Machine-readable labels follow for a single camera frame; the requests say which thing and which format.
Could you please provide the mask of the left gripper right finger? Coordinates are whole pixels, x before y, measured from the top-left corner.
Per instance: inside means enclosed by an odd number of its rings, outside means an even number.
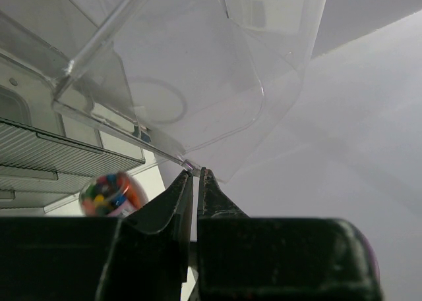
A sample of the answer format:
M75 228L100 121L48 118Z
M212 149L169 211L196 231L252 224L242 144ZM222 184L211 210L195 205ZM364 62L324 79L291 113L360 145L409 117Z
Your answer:
M252 218L202 169L197 209L201 300L382 300L373 251L349 221Z

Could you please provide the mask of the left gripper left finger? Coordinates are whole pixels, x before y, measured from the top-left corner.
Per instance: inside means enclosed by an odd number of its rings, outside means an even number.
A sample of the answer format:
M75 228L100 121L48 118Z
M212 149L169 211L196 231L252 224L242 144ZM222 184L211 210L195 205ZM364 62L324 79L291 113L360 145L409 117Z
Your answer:
M183 170L160 195L118 219L96 300L180 300L187 280L193 176Z

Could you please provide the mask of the pink capped clip jar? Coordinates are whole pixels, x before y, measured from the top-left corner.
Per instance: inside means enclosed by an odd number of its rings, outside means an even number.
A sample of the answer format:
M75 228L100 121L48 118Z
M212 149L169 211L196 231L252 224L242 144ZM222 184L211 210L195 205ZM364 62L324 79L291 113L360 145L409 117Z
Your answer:
M148 203L143 187L126 172L93 178L78 195L88 217L127 217Z

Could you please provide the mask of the clear plastic drawer organizer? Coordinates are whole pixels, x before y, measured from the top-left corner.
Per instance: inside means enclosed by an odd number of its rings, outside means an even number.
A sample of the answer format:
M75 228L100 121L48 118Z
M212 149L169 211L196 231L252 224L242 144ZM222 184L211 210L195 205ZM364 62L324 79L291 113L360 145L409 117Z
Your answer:
M1 0L1 208L175 163L227 182L290 110L326 0Z

